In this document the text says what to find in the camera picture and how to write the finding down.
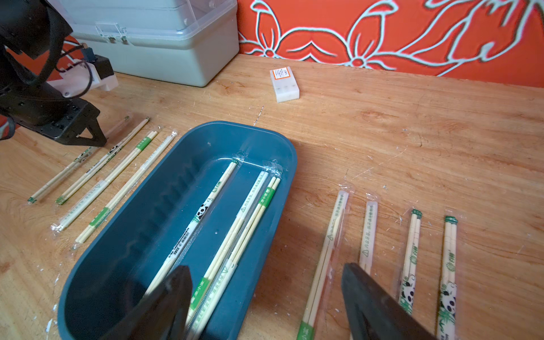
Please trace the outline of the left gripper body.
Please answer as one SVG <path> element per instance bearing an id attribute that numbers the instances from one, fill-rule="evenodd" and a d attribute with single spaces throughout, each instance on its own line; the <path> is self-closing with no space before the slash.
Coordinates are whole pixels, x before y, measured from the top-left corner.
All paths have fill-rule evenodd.
<path id="1" fill-rule="evenodd" d="M 1 115 L 62 145 L 103 147 L 100 110 L 83 99 L 64 99 L 50 85 L 1 89 Z"/>

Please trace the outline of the chopstick pair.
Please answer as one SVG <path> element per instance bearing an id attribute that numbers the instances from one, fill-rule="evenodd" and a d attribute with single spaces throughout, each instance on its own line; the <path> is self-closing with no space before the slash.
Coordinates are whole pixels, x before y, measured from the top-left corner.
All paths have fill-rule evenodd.
<path id="1" fill-rule="evenodd" d="M 365 208 L 366 210 L 364 218 L 364 228 L 358 264 L 367 274 L 371 274 L 375 234 L 378 219 L 377 199 L 370 197 L 370 199 L 366 203 Z"/>
<path id="2" fill-rule="evenodd" d="M 402 268 L 402 280 L 398 299 L 399 305 L 408 315 L 413 313 L 413 304 L 415 301 L 416 270 L 419 253 L 421 222 L 422 212 L 418 209 L 413 209 L 409 225 L 409 235 Z"/>
<path id="3" fill-rule="evenodd" d="M 436 338 L 455 339 L 456 336 L 456 241 L 458 219 L 445 217 L 439 308 L 437 314 Z"/>
<path id="4" fill-rule="evenodd" d="M 107 154 L 105 154 L 95 165 L 93 165 L 85 174 L 75 181 L 60 197 L 55 200 L 58 205 L 63 205 L 68 201 L 80 188 L 83 187 L 98 171 L 100 171 L 109 161 L 111 161 L 123 147 L 130 142 L 136 134 L 150 121 L 147 116 L 133 130 L 128 133 L 119 143 L 117 143 Z"/>
<path id="5" fill-rule="evenodd" d="M 127 125 L 128 121 L 132 119 L 131 115 L 125 116 L 117 124 L 115 124 L 109 131 L 106 132 L 106 140 L 112 137 L 115 133 L 120 131 L 124 126 Z M 36 203 L 45 193 L 54 188 L 56 185 L 60 184 L 63 178 L 67 177 L 73 170 L 85 162 L 93 153 L 95 153 L 99 147 L 88 147 L 82 154 L 77 156 L 70 164 L 68 164 L 61 172 L 56 174 L 51 178 L 46 184 L 44 184 L 40 189 L 38 189 L 33 195 L 31 195 L 27 202 L 28 205 Z"/>
<path id="6" fill-rule="evenodd" d="M 146 171 L 158 160 L 159 156 L 167 149 L 174 138 L 178 135 L 176 130 L 165 138 L 162 144 L 148 157 L 147 161 L 140 167 L 138 171 L 130 178 L 130 180 L 121 188 L 121 190 L 110 200 L 105 208 L 89 223 L 85 231 L 75 240 L 75 248 L 78 248 L 85 243 L 94 231 L 101 226 L 106 218 L 113 212 L 113 209 L 125 198 L 129 191 L 143 178 Z"/>
<path id="7" fill-rule="evenodd" d="M 346 219 L 351 204 L 350 198 L 354 192 L 353 184 L 348 181 L 339 185 L 339 192 L 327 226 L 310 294 L 297 333 L 297 340 L 320 337 L 322 328 L 320 322 L 325 319 L 329 307 L 338 257 L 347 228 Z"/>
<path id="8" fill-rule="evenodd" d="M 151 131 L 144 137 L 133 151 L 127 155 L 121 163 L 115 167 L 109 175 L 100 180 L 65 216 L 57 223 L 51 225 L 53 232 L 62 232 L 69 227 L 107 188 L 108 186 L 122 173 L 136 157 L 153 141 L 158 135 L 158 131 Z"/>

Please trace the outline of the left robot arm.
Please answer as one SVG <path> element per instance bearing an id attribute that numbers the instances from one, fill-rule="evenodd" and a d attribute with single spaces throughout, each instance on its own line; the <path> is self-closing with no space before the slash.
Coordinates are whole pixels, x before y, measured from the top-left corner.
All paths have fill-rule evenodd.
<path id="1" fill-rule="evenodd" d="M 62 145 L 103 147 L 106 136 L 97 120 L 99 109 L 82 99 L 94 81 L 114 75 L 109 59 L 76 46 L 84 59 L 84 88 L 65 95 L 48 82 L 67 52 L 72 28 L 48 1 L 1 2 L 1 139 L 16 126 Z"/>

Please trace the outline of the grey lidded storage container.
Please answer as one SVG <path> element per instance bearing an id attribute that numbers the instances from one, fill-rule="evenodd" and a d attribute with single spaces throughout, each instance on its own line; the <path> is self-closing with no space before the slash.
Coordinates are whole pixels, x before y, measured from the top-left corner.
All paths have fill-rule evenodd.
<path id="1" fill-rule="evenodd" d="M 52 1 L 115 72 L 206 86 L 239 52 L 236 1 Z"/>

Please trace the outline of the chopstick pairs bundle in box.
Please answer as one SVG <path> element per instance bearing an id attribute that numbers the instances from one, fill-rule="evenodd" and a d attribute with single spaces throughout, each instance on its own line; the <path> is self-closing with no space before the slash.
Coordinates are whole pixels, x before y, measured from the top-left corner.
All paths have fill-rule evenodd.
<path id="1" fill-rule="evenodd" d="M 154 289 L 167 277 L 167 274 L 174 267 L 176 261 L 180 256 L 188 250 L 191 245 L 192 239 L 196 236 L 198 228 L 200 227 L 201 220 L 205 217 L 206 211 L 213 204 L 213 202 L 218 197 L 220 191 L 227 183 L 228 179 L 231 177 L 233 171 L 239 162 L 237 160 L 232 160 L 228 168 L 224 171 L 220 177 L 217 184 L 215 184 L 213 190 L 208 195 L 208 198 L 204 201 L 202 206 L 199 208 L 197 213 L 192 218 L 191 222 L 188 224 L 183 234 L 179 238 L 178 242 L 174 245 L 173 249 L 169 253 L 168 257 L 165 259 L 160 270 L 157 272 L 156 276 L 153 278 L 148 289 L 145 292 L 145 295 L 148 296 L 153 292 Z M 210 266 L 208 266 L 207 272 L 202 277 L 201 281 L 198 283 L 197 288 L 191 298 L 191 302 L 188 310 L 188 317 L 186 324 L 189 325 L 194 321 L 196 313 L 201 305 L 205 301 L 205 295 L 209 293 L 212 289 L 212 283 L 215 280 L 215 277 L 218 275 L 220 270 L 220 265 L 226 259 L 228 255 L 228 250 L 233 246 L 235 237 L 242 228 L 242 225 L 245 222 L 245 218 L 249 213 L 249 209 L 253 206 L 256 201 L 257 195 L 261 192 L 261 189 L 264 187 L 264 184 L 269 176 L 269 172 L 261 171 L 256 181 L 248 193 L 245 201 L 243 202 L 241 208 L 239 209 L 237 216 L 231 225 L 228 233 L 225 236 L 222 244 L 220 245 L 218 251 L 215 254 Z"/>

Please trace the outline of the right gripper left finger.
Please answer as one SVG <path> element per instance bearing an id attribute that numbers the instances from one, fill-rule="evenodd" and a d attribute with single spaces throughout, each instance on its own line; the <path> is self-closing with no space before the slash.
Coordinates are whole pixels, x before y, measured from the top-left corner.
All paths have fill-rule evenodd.
<path id="1" fill-rule="evenodd" d="M 193 282 L 188 266 L 179 266 L 144 297 L 102 339 L 182 339 Z"/>

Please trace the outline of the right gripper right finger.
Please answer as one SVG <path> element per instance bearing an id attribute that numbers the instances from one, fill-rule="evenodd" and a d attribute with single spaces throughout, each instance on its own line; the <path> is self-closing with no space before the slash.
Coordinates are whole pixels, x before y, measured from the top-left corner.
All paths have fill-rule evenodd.
<path id="1" fill-rule="evenodd" d="M 357 263 L 344 265 L 341 290 L 354 339 L 435 339 Z"/>

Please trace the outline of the small white labelled box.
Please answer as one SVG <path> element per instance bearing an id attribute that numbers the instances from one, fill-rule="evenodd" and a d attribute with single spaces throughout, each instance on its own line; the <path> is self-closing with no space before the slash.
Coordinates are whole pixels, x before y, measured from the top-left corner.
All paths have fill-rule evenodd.
<path id="1" fill-rule="evenodd" d="M 281 67 L 270 71 L 276 101 L 283 103 L 300 98 L 300 89 L 290 67 Z"/>

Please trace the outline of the blue plastic storage box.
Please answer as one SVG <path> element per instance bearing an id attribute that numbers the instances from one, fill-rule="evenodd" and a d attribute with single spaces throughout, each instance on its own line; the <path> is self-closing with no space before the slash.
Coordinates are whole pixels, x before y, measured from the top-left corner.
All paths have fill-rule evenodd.
<path id="1" fill-rule="evenodd" d="M 178 259 L 198 283 L 262 171 L 279 187 L 202 333 L 236 339 L 252 301 L 298 165 L 292 142 L 259 127 L 215 121 L 186 133 L 157 164 L 76 263 L 62 292 L 63 339 L 99 339 L 143 297 L 233 158 L 239 165 Z"/>

